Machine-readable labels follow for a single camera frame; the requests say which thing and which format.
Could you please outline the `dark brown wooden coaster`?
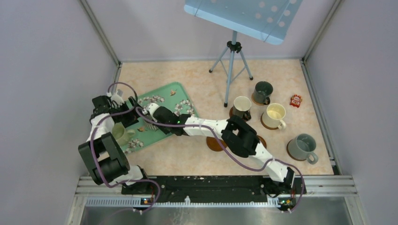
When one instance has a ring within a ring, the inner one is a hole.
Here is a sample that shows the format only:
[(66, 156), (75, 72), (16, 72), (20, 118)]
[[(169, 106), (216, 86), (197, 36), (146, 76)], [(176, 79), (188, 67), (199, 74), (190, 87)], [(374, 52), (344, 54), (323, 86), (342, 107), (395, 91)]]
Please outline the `dark brown wooden coaster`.
[(227, 148), (227, 144), (222, 139), (219, 139), (221, 145), (218, 143), (217, 140), (218, 139), (214, 138), (214, 137), (206, 138), (206, 143), (210, 150), (215, 151), (215, 152), (220, 152)]

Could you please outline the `white and black cup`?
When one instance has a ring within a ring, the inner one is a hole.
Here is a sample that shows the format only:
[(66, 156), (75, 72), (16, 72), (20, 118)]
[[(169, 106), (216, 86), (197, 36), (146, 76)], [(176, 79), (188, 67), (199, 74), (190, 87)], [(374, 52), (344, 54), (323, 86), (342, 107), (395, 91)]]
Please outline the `white and black cup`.
[(252, 102), (248, 97), (236, 97), (233, 102), (232, 115), (236, 115), (245, 121), (249, 121), (252, 118), (250, 112), (251, 107)]

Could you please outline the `light tan wooden coaster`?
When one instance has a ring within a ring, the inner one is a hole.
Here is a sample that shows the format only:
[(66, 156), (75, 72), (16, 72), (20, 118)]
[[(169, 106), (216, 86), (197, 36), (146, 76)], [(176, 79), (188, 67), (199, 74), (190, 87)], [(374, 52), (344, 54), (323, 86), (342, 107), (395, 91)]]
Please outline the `light tan wooden coaster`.
[(265, 102), (264, 102), (264, 103), (257, 102), (257, 101), (254, 99), (254, 95), (251, 96), (251, 100), (252, 100), (256, 105), (261, 105), (261, 106), (263, 106), (263, 105), (269, 105), (270, 102), (271, 102), (269, 97), (266, 97), (266, 98), (265, 98)]

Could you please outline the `dark grey cup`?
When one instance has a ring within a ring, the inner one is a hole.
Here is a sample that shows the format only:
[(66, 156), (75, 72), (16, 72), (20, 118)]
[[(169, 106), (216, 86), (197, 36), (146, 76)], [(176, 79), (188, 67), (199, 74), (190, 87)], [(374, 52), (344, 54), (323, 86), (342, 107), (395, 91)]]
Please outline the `dark grey cup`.
[(271, 83), (266, 81), (260, 81), (255, 85), (255, 89), (253, 91), (254, 99), (257, 102), (264, 103), (265, 98), (271, 96), (273, 93), (273, 86)]

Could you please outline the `cream cup with yellow inside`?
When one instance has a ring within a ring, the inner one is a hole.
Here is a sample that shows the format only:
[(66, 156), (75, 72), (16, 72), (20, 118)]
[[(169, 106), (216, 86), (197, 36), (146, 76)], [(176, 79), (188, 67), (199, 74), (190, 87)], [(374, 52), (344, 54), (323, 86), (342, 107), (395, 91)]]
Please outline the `cream cup with yellow inside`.
[(265, 112), (262, 114), (264, 123), (271, 127), (278, 127), (279, 130), (286, 129), (284, 118), (286, 116), (286, 109), (279, 103), (271, 103), (267, 106)]

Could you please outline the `metallic grey cup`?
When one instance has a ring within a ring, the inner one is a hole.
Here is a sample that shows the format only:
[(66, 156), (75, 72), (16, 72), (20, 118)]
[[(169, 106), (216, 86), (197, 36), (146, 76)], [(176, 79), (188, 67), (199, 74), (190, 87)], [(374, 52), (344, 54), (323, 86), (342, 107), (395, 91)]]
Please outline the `metallic grey cup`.
[(148, 122), (147, 120), (144, 120), (145, 123), (145, 130), (146, 131), (157, 131), (159, 128), (154, 125), (153, 123)]

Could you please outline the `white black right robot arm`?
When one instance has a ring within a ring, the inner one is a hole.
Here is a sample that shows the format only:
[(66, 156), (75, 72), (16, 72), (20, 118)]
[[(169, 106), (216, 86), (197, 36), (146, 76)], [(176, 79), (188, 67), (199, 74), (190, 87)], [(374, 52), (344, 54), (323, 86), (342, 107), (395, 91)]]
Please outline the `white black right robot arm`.
[(230, 155), (241, 158), (254, 157), (265, 163), (265, 171), (281, 193), (294, 188), (295, 172), (278, 162), (260, 141), (257, 132), (242, 118), (231, 116), (225, 120), (206, 120), (190, 114), (177, 116), (168, 108), (151, 103), (146, 107), (156, 126), (165, 134), (177, 136), (206, 136), (222, 139)]

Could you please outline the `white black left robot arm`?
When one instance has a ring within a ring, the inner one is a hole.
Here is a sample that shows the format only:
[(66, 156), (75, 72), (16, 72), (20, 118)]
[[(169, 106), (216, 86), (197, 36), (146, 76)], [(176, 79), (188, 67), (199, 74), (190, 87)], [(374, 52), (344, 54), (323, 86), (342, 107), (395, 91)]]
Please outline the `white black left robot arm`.
[(151, 182), (140, 166), (129, 164), (125, 153), (117, 142), (116, 134), (112, 133), (115, 125), (127, 128), (138, 123), (138, 114), (130, 111), (127, 103), (112, 100), (108, 96), (92, 99), (94, 110), (90, 117), (92, 130), (88, 140), (78, 146), (78, 152), (97, 185), (103, 184), (103, 179), (94, 162), (96, 158), (99, 167), (109, 185), (125, 182), (132, 185), (140, 194), (149, 191)]

